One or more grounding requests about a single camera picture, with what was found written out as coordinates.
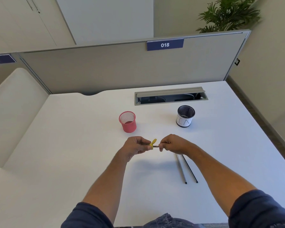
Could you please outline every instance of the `hand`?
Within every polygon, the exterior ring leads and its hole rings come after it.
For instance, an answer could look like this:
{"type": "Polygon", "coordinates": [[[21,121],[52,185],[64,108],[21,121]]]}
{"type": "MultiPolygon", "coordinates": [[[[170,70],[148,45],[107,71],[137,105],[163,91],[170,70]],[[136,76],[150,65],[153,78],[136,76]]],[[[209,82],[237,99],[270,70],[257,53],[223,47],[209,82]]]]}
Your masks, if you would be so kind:
{"type": "Polygon", "coordinates": [[[187,156],[191,150],[200,149],[197,145],[175,134],[170,134],[167,137],[164,137],[158,146],[160,148],[160,152],[162,152],[163,149],[166,149],[173,153],[185,154],[187,156]]]}
{"type": "Polygon", "coordinates": [[[121,153],[128,162],[135,154],[144,153],[146,150],[152,149],[152,147],[148,145],[150,143],[151,141],[140,136],[129,137],[118,152],[121,153]]]}

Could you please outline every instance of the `person's right hand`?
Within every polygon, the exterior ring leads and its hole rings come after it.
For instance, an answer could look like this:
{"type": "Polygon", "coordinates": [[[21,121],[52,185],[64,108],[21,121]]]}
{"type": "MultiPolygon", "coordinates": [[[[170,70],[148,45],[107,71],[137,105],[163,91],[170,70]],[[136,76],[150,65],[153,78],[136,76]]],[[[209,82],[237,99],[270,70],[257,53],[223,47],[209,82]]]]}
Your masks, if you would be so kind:
{"type": "Polygon", "coordinates": [[[185,154],[187,156],[190,151],[200,149],[197,145],[175,134],[170,134],[167,137],[164,137],[158,146],[160,148],[160,152],[165,149],[170,150],[173,153],[185,154]]]}

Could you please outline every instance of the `chopstick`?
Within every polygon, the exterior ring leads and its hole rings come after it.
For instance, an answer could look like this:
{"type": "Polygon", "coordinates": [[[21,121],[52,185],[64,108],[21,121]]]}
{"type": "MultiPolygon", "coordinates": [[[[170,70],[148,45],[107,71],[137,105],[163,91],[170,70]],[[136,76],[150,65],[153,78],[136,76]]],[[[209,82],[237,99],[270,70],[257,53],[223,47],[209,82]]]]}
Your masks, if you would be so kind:
{"type": "Polygon", "coordinates": [[[198,180],[197,180],[197,179],[196,179],[196,177],[194,176],[194,173],[192,172],[192,170],[191,170],[190,166],[188,165],[188,163],[187,163],[187,161],[186,161],[185,157],[184,157],[183,155],[182,155],[182,157],[183,157],[183,159],[184,159],[185,163],[187,164],[187,167],[190,169],[190,172],[191,172],[191,174],[193,175],[193,177],[194,177],[194,179],[195,179],[196,183],[198,183],[198,180]]]}
{"type": "Polygon", "coordinates": [[[178,164],[180,165],[181,172],[182,172],[183,177],[184,177],[184,180],[185,180],[185,184],[187,184],[187,181],[186,181],[186,178],[185,178],[185,174],[184,174],[183,168],[182,168],[181,163],[180,163],[180,159],[179,159],[179,157],[178,157],[177,154],[176,154],[176,157],[177,157],[177,159],[178,159],[178,164]]]}

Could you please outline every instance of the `person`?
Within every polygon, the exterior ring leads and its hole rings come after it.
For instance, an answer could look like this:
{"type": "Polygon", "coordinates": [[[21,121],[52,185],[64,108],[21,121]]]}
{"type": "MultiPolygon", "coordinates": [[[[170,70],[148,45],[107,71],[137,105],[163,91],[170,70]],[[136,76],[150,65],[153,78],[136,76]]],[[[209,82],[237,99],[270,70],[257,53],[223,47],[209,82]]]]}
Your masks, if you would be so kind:
{"type": "MultiPolygon", "coordinates": [[[[83,201],[78,203],[61,228],[112,228],[117,214],[127,162],[136,154],[152,149],[151,141],[130,137],[116,153],[106,170],[94,182],[83,201]]],[[[285,227],[285,209],[263,191],[224,166],[197,145],[170,134],[159,144],[160,151],[184,154],[194,161],[211,193],[228,216],[229,227],[285,227]]],[[[144,225],[153,227],[194,227],[182,219],[165,214],[144,225]]]]}

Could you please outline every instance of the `person's left hand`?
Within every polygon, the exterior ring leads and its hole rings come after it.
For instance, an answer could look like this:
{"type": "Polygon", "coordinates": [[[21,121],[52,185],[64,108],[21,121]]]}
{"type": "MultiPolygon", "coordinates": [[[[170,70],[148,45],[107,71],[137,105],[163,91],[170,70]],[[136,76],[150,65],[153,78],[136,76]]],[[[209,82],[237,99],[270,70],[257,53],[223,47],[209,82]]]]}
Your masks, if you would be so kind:
{"type": "Polygon", "coordinates": [[[119,152],[124,156],[125,160],[128,162],[135,154],[144,153],[147,150],[152,149],[150,144],[151,141],[144,139],[143,137],[129,137],[123,147],[119,152]]]}

